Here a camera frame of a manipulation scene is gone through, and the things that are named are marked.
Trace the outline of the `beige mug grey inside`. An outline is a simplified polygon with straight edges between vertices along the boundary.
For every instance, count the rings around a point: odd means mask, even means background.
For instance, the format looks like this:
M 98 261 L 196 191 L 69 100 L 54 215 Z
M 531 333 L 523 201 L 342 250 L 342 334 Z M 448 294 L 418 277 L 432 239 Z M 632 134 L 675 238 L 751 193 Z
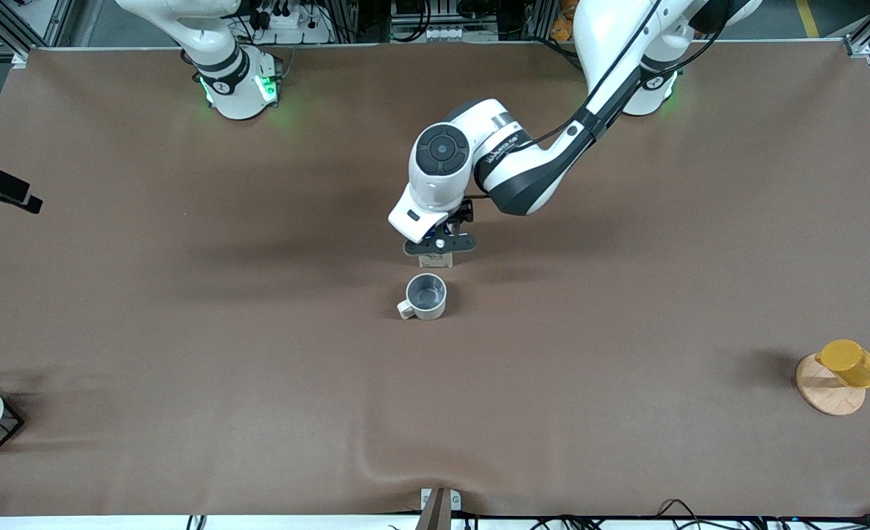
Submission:
M 397 311 L 402 319 L 434 321 L 444 314 L 447 302 L 445 282 L 435 274 L 420 274 L 408 282 L 406 298 L 398 303 Z

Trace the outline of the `round wooden cup stand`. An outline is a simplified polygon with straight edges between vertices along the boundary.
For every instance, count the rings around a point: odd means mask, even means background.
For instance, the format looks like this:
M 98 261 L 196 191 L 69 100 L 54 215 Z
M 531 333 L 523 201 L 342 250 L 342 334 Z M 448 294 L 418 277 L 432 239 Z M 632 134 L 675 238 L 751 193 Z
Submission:
M 846 416 L 861 409 L 868 388 L 845 385 L 834 372 L 816 360 L 816 354 L 805 356 L 795 369 L 793 383 L 802 399 L 813 409 L 831 416 Z

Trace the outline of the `yellow plastic cup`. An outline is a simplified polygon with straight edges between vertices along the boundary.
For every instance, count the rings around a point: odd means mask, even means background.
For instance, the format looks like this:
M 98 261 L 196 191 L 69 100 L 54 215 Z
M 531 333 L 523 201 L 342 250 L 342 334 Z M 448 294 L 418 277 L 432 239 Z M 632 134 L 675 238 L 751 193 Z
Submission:
M 833 340 L 816 353 L 816 361 L 844 386 L 870 388 L 870 352 L 850 339 Z

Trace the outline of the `brown table cover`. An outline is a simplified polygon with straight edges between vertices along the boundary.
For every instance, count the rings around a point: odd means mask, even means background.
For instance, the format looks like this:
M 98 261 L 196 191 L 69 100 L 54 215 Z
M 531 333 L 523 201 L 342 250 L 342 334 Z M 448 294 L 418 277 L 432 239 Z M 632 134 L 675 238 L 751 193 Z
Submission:
M 540 45 L 297 51 L 229 121 L 173 50 L 36 51 L 0 95 L 0 516 L 335 514 L 452 487 L 482 514 L 870 512 L 870 70 L 835 41 L 716 43 L 527 217 L 476 202 L 445 315 L 387 217 L 415 138 L 495 97 L 583 97 Z

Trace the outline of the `bag of orange buns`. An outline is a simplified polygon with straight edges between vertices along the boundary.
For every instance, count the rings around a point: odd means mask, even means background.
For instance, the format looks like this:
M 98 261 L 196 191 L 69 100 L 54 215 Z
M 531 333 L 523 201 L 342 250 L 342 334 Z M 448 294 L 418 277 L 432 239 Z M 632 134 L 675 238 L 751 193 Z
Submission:
M 559 0 L 556 17 L 553 20 L 549 39 L 557 43 L 573 39 L 573 19 L 579 0 Z

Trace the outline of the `white power strip with plugs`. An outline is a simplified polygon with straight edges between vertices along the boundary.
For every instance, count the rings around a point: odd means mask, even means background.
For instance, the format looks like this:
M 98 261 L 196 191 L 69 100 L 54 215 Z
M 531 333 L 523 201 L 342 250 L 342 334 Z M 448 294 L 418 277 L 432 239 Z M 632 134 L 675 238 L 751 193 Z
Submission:
M 259 45 L 336 43 L 330 13 L 314 0 L 246 0 L 251 41 Z

